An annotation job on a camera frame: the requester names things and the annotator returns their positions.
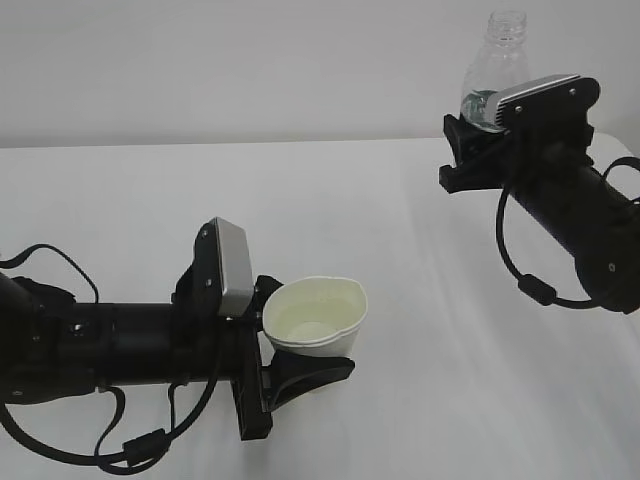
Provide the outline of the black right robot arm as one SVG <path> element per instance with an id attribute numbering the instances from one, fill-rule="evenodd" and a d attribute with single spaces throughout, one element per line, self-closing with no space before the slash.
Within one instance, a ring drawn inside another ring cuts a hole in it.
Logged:
<path id="1" fill-rule="evenodd" d="M 639 202 L 595 168 L 587 153 L 594 130 L 585 115 L 489 133 L 447 114 L 443 133 L 455 163 L 440 168 L 440 185 L 449 194 L 499 191 L 496 244 L 524 294 L 543 306 L 638 311 Z M 516 266 L 505 241 L 508 200 L 518 203 L 572 257 L 586 298 L 564 298 Z"/>

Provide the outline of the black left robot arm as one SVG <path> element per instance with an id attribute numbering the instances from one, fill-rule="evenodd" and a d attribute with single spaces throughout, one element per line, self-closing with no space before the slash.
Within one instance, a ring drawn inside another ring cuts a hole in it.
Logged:
<path id="1" fill-rule="evenodd" d="M 272 413 L 347 379 L 354 362 L 277 351 L 263 365 L 256 296 L 238 318 L 218 313 L 211 288 L 183 276 L 168 304 L 79 303 L 58 287 L 1 278 L 1 399 L 31 405 L 111 385 L 229 381 L 240 435 L 268 436 Z"/>

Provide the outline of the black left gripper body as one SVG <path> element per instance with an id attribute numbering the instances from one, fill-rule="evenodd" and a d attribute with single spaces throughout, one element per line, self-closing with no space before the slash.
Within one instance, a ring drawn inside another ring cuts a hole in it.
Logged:
<path id="1" fill-rule="evenodd" d="M 258 330 L 250 318 L 250 304 L 238 318 L 218 317 L 214 329 L 200 333 L 198 364 L 207 380 L 202 396 L 179 424 L 191 426 L 202 414 L 220 380 L 230 382 L 240 427 L 271 427 L 269 367 L 262 365 Z"/>

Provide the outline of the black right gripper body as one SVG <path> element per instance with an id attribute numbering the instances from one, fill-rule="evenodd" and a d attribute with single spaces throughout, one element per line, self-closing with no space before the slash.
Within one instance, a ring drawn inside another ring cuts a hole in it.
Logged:
<path id="1" fill-rule="evenodd" d="M 439 182 L 449 194 L 495 190 L 508 185 L 518 200 L 528 197 L 595 197 L 595 169 L 587 148 L 594 136 L 588 113 L 505 133 L 497 170 L 443 165 Z"/>

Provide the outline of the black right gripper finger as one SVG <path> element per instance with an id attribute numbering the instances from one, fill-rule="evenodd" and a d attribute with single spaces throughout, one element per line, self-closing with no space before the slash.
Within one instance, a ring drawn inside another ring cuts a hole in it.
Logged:
<path id="1" fill-rule="evenodd" d="M 504 132 L 491 133 L 469 123 L 462 115 L 446 114 L 443 133 L 453 154 L 453 169 L 497 170 L 504 148 Z"/>

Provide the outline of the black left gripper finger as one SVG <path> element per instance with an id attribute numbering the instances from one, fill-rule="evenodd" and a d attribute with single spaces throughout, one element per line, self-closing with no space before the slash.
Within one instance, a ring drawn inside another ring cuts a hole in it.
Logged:
<path id="1" fill-rule="evenodd" d="M 250 304 L 250 318 L 258 330 L 263 330 L 264 309 L 269 298 L 284 284 L 269 275 L 259 275 L 254 285 L 254 294 Z"/>
<path id="2" fill-rule="evenodd" d="M 277 350 L 269 365 L 269 411 L 321 387 L 344 381 L 355 369 L 347 357 L 314 357 Z"/>

